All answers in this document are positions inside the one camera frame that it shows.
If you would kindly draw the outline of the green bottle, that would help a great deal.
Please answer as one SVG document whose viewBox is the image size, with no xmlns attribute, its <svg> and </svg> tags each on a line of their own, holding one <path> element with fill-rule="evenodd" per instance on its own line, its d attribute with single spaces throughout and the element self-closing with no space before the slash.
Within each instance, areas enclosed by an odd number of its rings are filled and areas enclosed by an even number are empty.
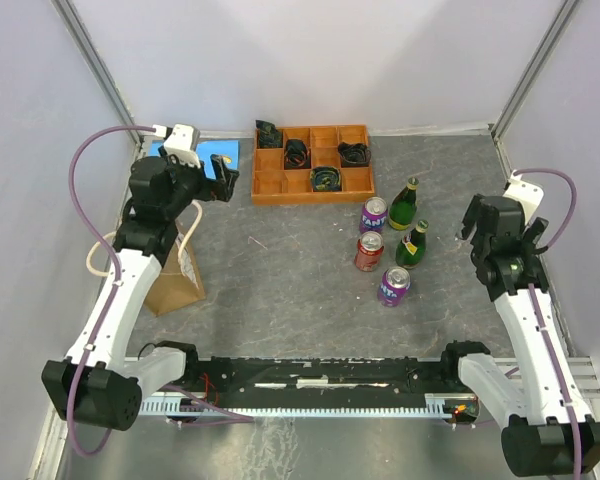
<svg viewBox="0 0 600 480">
<path fill-rule="evenodd" d="M 426 253 L 426 234 L 429 222 L 421 219 L 405 235 L 397 246 L 395 261 L 400 267 L 410 269 L 417 266 Z"/>
<path fill-rule="evenodd" d="M 394 198 L 388 213 L 389 225 L 398 231 L 406 230 L 417 211 L 417 177 L 409 177 L 406 186 Z"/>
</svg>

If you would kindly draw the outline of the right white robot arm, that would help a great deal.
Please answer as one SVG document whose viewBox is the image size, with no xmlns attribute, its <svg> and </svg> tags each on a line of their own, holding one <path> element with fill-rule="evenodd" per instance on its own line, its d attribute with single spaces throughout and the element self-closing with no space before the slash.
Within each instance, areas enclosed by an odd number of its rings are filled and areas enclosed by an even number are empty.
<svg viewBox="0 0 600 480">
<path fill-rule="evenodd" d="M 600 462 L 600 421 L 569 369 L 553 320 L 549 282 L 537 242 L 545 219 L 527 220 L 523 203 L 475 195 L 460 237 L 509 335 L 522 384 L 516 386 L 494 358 L 475 350 L 442 362 L 447 389 L 468 387 L 499 426 L 505 461 L 518 477 L 574 478 Z"/>
</svg>

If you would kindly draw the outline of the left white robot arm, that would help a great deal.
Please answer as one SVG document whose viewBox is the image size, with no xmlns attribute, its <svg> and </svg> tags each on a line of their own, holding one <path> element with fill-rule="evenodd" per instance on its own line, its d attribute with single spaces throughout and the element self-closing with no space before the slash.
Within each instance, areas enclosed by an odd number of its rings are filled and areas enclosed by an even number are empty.
<svg viewBox="0 0 600 480">
<path fill-rule="evenodd" d="M 126 431 L 143 400 L 169 383 L 189 390 L 201 378 L 194 345 L 162 341 L 136 362 L 125 359 L 139 311 L 171 253 L 176 220 L 193 201 L 227 202 L 238 171 L 218 155 L 215 176 L 175 156 L 145 157 L 131 166 L 130 197 L 112 242 L 113 260 L 87 324 L 61 361 L 50 360 L 41 379 L 67 423 Z"/>
</svg>

